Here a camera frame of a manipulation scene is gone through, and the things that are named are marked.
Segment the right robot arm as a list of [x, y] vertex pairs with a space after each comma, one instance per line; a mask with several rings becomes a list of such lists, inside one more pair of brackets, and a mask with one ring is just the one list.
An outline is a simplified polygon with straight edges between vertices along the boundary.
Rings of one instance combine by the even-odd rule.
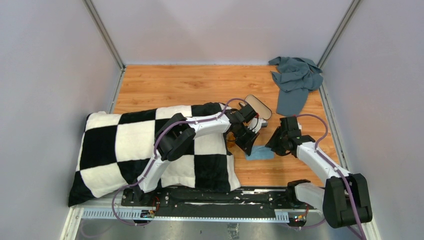
[[290, 208], [307, 204], [321, 211], [334, 229], [373, 220], [366, 178], [344, 169], [325, 154], [318, 140], [302, 133], [297, 116], [282, 117], [266, 147], [279, 156], [301, 160], [324, 183], [321, 188], [306, 179], [289, 182], [285, 201]]

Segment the orange sunglasses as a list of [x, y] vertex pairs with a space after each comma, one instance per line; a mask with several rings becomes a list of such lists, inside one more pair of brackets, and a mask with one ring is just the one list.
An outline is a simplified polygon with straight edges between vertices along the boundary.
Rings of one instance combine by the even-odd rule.
[[227, 148], [234, 147], [236, 145], [235, 141], [236, 141], [236, 137], [234, 136], [234, 134], [232, 132], [229, 132], [226, 135], [226, 146], [227, 146]]

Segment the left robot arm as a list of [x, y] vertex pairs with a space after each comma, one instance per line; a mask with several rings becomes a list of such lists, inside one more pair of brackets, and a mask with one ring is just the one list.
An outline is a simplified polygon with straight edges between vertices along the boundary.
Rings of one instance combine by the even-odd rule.
[[166, 168], [184, 155], [194, 139], [231, 132], [235, 144], [251, 155], [259, 131], [266, 124], [267, 121], [249, 104], [235, 111], [224, 108], [207, 116], [184, 117], [176, 113], [156, 132], [152, 156], [142, 174], [130, 185], [135, 202], [142, 207], [152, 203], [152, 191], [157, 188]]

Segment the black glasses case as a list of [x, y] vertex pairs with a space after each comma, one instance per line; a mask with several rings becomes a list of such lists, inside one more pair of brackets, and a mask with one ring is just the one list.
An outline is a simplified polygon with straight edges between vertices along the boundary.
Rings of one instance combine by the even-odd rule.
[[247, 95], [244, 100], [258, 113], [260, 118], [269, 120], [272, 117], [272, 110], [253, 94]]

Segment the small blue cleaning cloth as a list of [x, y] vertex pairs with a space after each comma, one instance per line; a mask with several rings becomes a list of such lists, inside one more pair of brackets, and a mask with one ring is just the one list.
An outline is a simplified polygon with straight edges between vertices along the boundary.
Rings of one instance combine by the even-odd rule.
[[274, 159], [275, 153], [271, 148], [264, 145], [254, 145], [251, 150], [250, 155], [245, 155], [247, 161], [256, 161], [256, 160], [271, 160]]

